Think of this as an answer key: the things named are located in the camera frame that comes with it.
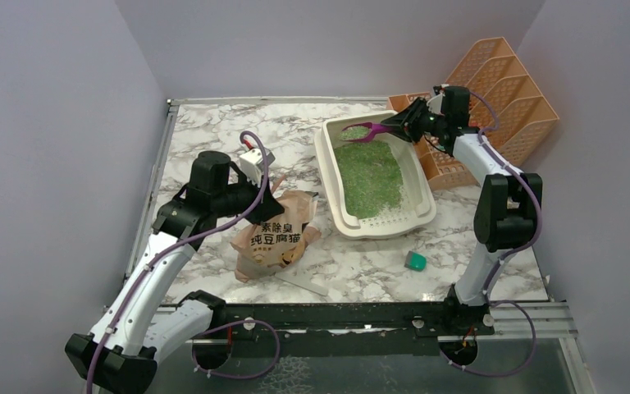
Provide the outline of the magenta plastic litter scoop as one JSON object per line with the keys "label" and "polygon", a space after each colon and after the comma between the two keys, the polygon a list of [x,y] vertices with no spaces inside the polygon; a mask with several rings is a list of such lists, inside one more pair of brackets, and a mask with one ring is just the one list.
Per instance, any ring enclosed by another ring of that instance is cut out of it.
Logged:
{"label": "magenta plastic litter scoop", "polygon": [[372,142],[377,135],[391,133],[394,129],[379,123],[364,122],[346,126],[339,134],[340,140],[352,143]]}

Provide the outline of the orange cat litter bag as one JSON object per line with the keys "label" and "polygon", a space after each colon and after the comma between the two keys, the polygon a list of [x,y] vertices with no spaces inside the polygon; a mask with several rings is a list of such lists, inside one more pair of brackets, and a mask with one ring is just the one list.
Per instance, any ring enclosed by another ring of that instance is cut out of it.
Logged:
{"label": "orange cat litter bag", "polygon": [[237,252],[235,279],[248,282],[271,276],[301,260],[305,250],[321,237],[311,224],[318,193],[286,190],[276,199],[284,212],[266,222],[249,225],[231,240]]}

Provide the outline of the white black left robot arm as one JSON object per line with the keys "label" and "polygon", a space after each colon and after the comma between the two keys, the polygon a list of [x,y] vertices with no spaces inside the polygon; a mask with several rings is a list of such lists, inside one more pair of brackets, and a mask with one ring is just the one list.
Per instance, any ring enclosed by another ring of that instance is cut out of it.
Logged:
{"label": "white black left robot arm", "polygon": [[153,323],[181,269],[205,237],[245,219],[259,224],[284,209],[272,196],[268,149],[251,149],[238,162],[204,151],[189,181],[157,211],[152,233],[121,293],[87,334],[74,334],[65,353],[87,393],[144,393],[161,362],[194,334],[214,337],[225,326],[222,300],[196,291],[169,316]]}

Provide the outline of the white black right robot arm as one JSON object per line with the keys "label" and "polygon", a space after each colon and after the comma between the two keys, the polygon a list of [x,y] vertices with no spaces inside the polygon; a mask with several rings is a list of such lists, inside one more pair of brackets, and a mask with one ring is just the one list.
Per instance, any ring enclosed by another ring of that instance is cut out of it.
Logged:
{"label": "white black right robot arm", "polygon": [[491,111],[487,126],[469,124],[472,99],[488,102],[467,87],[439,85],[435,96],[416,98],[405,110],[382,121],[389,132],[409,143],[436,138],[439,148],[460,162],[481,187],[473,219],[477,246],[461,278],[443,301],[441,325],[460,334],[479,324],[490,308],[490,296],[504,266],[530,248],[541,234],[543,182],[500,155],[487,134],[499,119]]}

